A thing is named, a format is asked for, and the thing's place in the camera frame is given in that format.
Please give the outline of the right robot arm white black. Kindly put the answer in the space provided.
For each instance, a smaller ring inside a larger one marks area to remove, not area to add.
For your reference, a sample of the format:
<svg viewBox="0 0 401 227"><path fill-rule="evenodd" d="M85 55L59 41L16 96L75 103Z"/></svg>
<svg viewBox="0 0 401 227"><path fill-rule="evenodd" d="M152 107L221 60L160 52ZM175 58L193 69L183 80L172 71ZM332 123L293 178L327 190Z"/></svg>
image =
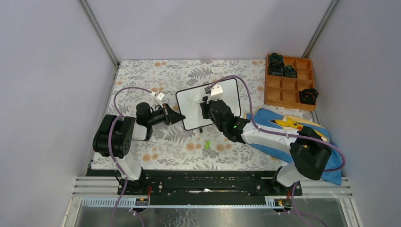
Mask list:
<svg viewBox="0 0 401 227"><path fill-rule="evenodd" d="M319 180L332 154L331 148L314 131L303 127L287 132L272 127L263 127L252 121L234 116L231 108L223 101L200 102L204 119L211 120L217 129L232 142L255 144L288 153L292 161L280 167L271 182L274 193L283 195L295 182Z"/></svg>

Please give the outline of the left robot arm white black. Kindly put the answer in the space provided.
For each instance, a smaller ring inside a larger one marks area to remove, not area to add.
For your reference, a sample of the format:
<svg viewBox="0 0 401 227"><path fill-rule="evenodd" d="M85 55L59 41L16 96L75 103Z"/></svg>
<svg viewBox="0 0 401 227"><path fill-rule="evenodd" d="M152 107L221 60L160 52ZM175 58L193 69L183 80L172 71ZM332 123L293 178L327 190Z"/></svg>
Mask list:
<svg viewBox="0 0 401 227"><path fill-rule="evenodd" d="M161 104L155 110L148 103L136 106L136 117L104 116L93 139L93 150L102 157L109 157L117 166L122 178L129 181L129 189L142 194L147 182L141 178L142 167L130 153L131 141L148 141L154 125L175 124L186 117L174 111L168 104Z"/></svg>

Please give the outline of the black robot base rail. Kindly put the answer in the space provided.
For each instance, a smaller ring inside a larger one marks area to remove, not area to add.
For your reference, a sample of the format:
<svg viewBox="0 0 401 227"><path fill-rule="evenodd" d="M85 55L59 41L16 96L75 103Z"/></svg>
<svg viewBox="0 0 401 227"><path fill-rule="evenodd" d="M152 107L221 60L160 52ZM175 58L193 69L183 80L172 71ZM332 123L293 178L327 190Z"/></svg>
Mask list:
<svg viewBox="0 0 401 227"><path fill-rule="evenodd" d="M118 183L118 195L143 195L151 206L265 205L266 196L303 194L299 184L279 184L274 171L144 170L138 180Z"/></svg>

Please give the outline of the small black-framed whiteboard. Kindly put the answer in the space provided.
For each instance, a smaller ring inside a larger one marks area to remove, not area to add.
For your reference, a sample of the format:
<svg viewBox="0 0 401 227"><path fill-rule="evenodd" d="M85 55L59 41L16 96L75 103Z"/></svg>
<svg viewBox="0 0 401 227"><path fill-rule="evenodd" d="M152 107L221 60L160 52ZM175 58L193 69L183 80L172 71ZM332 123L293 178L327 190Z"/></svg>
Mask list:
<svg viewBox="0 0 401 227"><path fill-rule="evenodd" d="M242 113L237 80L234 78L226 79L219 84L223 89L222 100L231 108L234 116L240 116ZM180 114L186 117L183 120L185 130L190 131L213 124L212 120L203 118L200 106L203 97L209 96L205 92L205 88L209 85L211 83L176 92L175 96Z"/></svg>

